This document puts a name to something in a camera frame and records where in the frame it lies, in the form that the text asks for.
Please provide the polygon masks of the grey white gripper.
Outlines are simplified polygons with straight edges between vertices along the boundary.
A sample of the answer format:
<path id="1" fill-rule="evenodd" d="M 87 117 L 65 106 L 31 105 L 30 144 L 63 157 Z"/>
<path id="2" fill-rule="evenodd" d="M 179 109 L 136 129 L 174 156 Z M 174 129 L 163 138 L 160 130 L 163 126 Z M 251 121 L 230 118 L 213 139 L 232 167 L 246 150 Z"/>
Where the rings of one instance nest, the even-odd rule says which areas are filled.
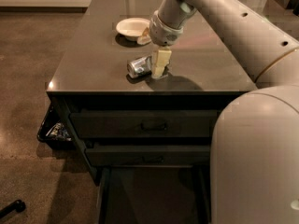
<path id="1" fill-rule="evenodd" d="M 172 51 L 168 46 L 173 46 L 178 38 L 183 34 L 183 29 L 174 29 L 166 24 L 155 11 L 150 19 L 149 28 L 146 28 L 137 39 L 138 45 L 146 45 L 152 41 L 157 46 L 152 52 L 151 76 L 155 79 L 163 75 L 164 69 L 169 64 Z"/>

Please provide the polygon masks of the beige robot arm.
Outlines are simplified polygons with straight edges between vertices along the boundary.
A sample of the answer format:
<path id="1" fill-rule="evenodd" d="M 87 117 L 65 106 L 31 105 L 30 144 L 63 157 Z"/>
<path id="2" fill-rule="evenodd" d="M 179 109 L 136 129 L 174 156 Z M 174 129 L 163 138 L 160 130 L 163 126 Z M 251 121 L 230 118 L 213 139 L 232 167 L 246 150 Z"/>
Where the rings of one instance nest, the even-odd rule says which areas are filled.
<path id="1" fill-rule="evenodd" d="M 299 43 L 237 0 L 163 0 L 149 26 L 153 77 L 195 12 L 256 85 L 213 131 L 211 224 L 299 224 Z"/>

